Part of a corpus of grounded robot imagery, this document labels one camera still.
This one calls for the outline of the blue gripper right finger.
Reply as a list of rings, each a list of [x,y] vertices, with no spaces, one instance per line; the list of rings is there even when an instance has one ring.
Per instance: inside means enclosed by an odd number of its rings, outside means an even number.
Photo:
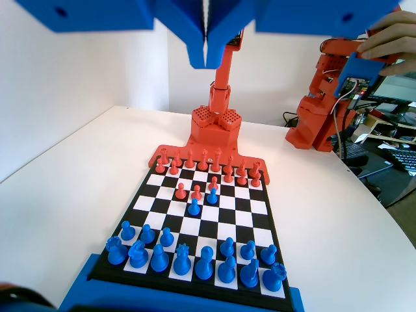
[[[222,63],[226,44],[255,17],[255,1],[209,1],[207,24],[207,69]]]

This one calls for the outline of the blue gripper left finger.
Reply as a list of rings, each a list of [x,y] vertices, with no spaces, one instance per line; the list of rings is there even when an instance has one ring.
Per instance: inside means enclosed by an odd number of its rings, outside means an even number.
[[[203,1],[155,1],[155,17],[186,45],[190,65],[205,69]]]

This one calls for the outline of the person's hand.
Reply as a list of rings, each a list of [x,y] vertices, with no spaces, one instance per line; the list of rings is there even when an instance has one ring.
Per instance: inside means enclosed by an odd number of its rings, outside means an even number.
[[[377,33],[358,48],[364,59],[398,55],[402,62],[384,68],[380,75],[403,75],[415,71],[415,14],[397,11],[386,15],[371,28]]]

